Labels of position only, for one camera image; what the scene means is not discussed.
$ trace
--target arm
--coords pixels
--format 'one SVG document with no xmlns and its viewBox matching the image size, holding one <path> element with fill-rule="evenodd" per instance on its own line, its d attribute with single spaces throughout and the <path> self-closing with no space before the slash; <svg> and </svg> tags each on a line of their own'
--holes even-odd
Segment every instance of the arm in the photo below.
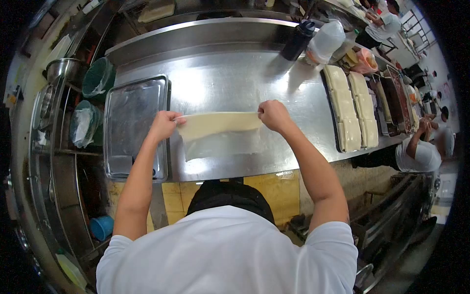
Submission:
<svg viewBox="0 0 470 294">
<path fill-rule="evenodd" d="M 418 147 L 419 137 L 421 137 L 421 135 L 426 131 L 428 124 L 429 122 L 423 119 L 419 122 L 418 130 L 416 131 L 416 133 L 414 133 L 413 137 L 411 137 L 411 140 L 408 143 L 407 154 L 409 157 L 415 159 L 416 148 Z"/>
<path fill-rule="evenodd" d="M 305 187 L 315 204 L 310 232 L 326 222 L 349 224 L 348 205 L 335 170 L 291 120 L 284 104 L 265 101 L 259 105 L 258 112 L 268 128 L 286 139 L 297 158 Z"/>
<path fill-rule="evenodd" d="M 155 151 L 160 141 L 171 136 L 176 128 L 172 120 L 179 116 L 181 113 L 173 111 L 159 111 L 155 116 L 119 197 L 113 235 L 122 235 L 134 241 L 147 233 Z M 178 120 L 178 123 L 185 122 L 185 119 Z"/>
<path fill-rule="evenodd" d="M 424 118 L 431 120 L 431 119 L 435 119 L 435 118 L 436 118 L 436 115 L 435 115 L 434 113 L 432 113 L 432 114 L 425 114 L 425 115 L 424 115 Z"/>
<path fill-rule="evenodd" d="M 429 124 L 431 125 L 431 128 L 437 130 L 439 128 L 439 124 L 435 121 L 430 121 Z"/>
<path fill-rule="evenodd" d="M 381 18 L 376 18 L 371 13 L 366 13 L 366 18 L 372 21 L 372 23 L 375 24 L 376 26 L 382 26 L 385 24 Z"/>
</svg>

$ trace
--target blue plastic cup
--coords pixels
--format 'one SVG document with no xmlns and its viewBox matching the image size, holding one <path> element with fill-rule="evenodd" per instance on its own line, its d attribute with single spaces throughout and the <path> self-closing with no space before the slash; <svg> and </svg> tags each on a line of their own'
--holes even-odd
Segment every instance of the blue plastic cup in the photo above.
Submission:
<svg viewBox="0 0 470 294">
<path fill-rule="evenodd" d="M 104 241 L 113 232 L 114 220 L 109 215 L 92 218 L 90 220 L 91 233 L 95 238 Z"/>
</svg>

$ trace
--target metal bowl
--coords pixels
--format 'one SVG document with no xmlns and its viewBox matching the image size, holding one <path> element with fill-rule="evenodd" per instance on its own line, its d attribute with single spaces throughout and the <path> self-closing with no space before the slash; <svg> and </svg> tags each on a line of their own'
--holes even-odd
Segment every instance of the metal bowl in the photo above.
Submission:
<svg viewBox="0 0 470 294">
<path fill-rule="evenodd" d="M 89 65 L 75 58 L 61 58 L 51 61 L 47 67 L 47 81 L 52 83 L 57 77 L 65 78 L 74 86 L 81 87 Z"/>
</svg>

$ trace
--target stainless steel tray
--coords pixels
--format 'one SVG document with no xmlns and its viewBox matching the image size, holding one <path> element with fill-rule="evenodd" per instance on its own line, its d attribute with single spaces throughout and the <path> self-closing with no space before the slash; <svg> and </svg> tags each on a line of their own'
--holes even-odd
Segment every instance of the stainless steel tray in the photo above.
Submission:
<svg viewBox="0 0 470 294">
<path fill-rule="evenodd" d="M 167 110 L 171 82 L 164 74 L 136 80 L 109 90 L 103 127 L 106 176 L 125 180 L 158 111 Z M 153 181 L 168 177 L 166 140 L 157 148 Z"/>
<path fill-rule="evenodd" d="M 328 97 L 328 103 L 329 103 L 331 113 L 332 113 L 332 116 L 333 116 L 333 121 L 335 122 L 334 127 L 335 127 L 336 149 L 341 153 L 351 153 L 351 152 L 356 152 L 356 151 L 360 151 L 360 150 L 365 150 L 365 148 L 362 146 L 362 131 L 360 133 L 361 148 L 359 150 L 354 150 L 354 151 L 349 151 L 349 152 L 345 152 L 344 150 L 341 150 L 341 144 L 339 143 L 340 135 L 339 135 L 339 130 L 338 130 L 338 122 L 339 122 L 338 121 L 338 116 L 336 114 L 335 107 L 333 106 L 333 103 L 331 102 L 330 88 L 329 88 L 328 83 L 326 82 L 326 78 L 325 78 L 325 74 L 324 74 L 323 70 L 321 71 L 321 78 L 322 78 L 323 84 L 325 86 L 326 94 L 327 94 L 327 97 Z M 349 79 L 347 77 L 346 77 L 346 81 L 348 83 L 349 89 L 351 90 L 351 85 L 350 85 Z M 351 100 L 352 100 L 352 104 L 353 104 L 353 107 L 354 107 L 354 112 L 356 113 L 356 118 L 359 119 L 358 114 L 357 114 L 357 109 L 356 109 L 356 102 L 353 99 L 352 92 L 351 92 Z"/>
</svg>

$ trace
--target green bucket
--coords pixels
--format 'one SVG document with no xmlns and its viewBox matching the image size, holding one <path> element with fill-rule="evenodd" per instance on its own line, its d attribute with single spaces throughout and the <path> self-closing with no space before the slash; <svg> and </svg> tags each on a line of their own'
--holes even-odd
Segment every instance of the green bucket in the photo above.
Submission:
<svg viewBox="0 0 470 294">
<path fill-rule="evenodd" d="M 106 57 L 97 59 L 90 66 L 83 78 L 83 97 L 104 103 L 106 92 L 114 86 L 116 69 Z"/>
</svg>

